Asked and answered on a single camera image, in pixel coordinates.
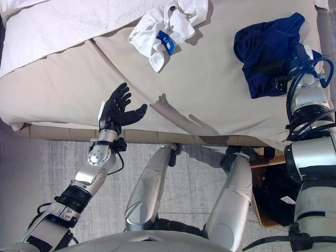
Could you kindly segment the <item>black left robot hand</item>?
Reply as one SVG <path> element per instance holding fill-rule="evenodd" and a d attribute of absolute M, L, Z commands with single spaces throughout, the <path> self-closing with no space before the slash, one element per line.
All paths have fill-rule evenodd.
<path fill-rule="evenodd" d="M 131 103 L 131 93 L 129 91 L 127 83 L 124 82 L 104 102 L 98 116 L 99 132 L 112 130 L 120 135 L 123 126 L 137 123 L 145 116 L 148 108 L 147 104 L 143 104 L 136 110 L 125 110 Z"/>

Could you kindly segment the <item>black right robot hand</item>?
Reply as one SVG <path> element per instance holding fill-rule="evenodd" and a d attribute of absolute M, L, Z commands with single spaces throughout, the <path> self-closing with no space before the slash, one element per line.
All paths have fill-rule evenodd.
<path fill-rule="evenodd" d="M 302 67 L 313 58 L 306 46 L 298 44 L 289 47 L 283 55 L 272 56 L 257 65 L 256 69 L 263 75 L 271 77 L 287 76 Z"/>

